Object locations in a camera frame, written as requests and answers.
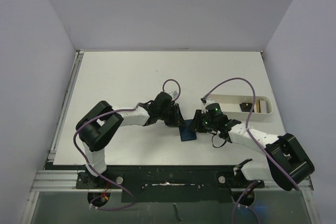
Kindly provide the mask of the blue leather card holder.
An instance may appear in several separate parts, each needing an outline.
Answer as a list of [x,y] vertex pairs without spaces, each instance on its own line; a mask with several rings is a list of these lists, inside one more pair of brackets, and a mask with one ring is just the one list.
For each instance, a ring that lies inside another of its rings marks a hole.
[[186,125],[185,126],[180,126],[178,128],[179,133],[180,133],[180,139],[182,142],[186,142],[186,141],[193,141],[197,139],[197,135],[196,132],[193,132],[191,130],[189,130],[189,126],[192,122],[192,119],[188,119],[185,121]]

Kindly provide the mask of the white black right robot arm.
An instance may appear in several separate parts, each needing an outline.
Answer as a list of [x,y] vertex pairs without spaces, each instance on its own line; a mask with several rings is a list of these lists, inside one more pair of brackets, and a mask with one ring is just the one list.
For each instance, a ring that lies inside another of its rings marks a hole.
[[225,143],[242,145],[266,157],[264,163],[250,158],[236,166],[234,182],[238,186],[245,187],[252,180],[268,180],[290,191],[298,189],[298,185],[315,171],[312,161],[294,135],[269,134],[248,127],[239,120],[229,119],[219,103],[211,99],[202,99],[202,108],[195,111],[189,129],[197,133],[210,133]]

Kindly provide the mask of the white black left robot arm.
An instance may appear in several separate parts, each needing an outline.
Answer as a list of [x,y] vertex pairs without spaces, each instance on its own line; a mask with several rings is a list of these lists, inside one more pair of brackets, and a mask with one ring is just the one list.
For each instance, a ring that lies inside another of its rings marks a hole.
[[149,126],[161,120],[168,127],[185,126],[179,104],[177,91],[160,92],[154,100],[138,103],[133,108],[114,109],[107,101],[98,102],[76,125],[84,150],[88,182],[96,188],[105,185],[104,148],[110,143],[116,131],[122,126]]

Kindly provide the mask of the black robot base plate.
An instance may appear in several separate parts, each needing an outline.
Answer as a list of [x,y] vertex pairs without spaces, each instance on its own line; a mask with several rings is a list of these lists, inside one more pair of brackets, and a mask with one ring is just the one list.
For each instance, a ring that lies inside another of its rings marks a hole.
[[112,166],[103,175],[110,184],[86,170],[77,174],[76,188],[120,189],[126,202],[232,202],[251,182],[234,172],[233,165]]

